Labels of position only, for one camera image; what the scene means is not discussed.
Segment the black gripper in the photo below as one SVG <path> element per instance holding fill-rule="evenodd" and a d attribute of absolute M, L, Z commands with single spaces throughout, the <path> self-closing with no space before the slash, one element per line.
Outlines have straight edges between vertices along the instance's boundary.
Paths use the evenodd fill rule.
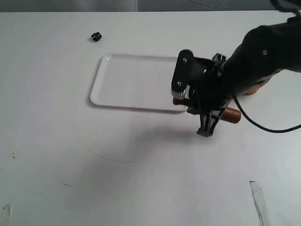
<path fill-rule="evenodd" d="M 213 135 L 229 104 L 218 81 L 225 61 L 226 56 L 219 53 L 207 59 L 195 57 L 188 49 L 181 50 L 176 61 L 171 82 L 172 96 L 184 99 L 187 86 L 190 86 L 187 112 L 200 116 L 197 134 L 203 137 Z"/>

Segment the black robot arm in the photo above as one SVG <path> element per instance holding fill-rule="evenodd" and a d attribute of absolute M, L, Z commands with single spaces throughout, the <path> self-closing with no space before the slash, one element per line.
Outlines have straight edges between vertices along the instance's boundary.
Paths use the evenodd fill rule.
<path fill-rule="evenodd" d="M 171 81 L 173 103 L 198 115 L 197 133 L 209 137 L 231 100 L 282 70 L 301 70 L 301 20 L 296 16 L 252 29 L 230 57 L 206 59 L 180 51 Z"/>

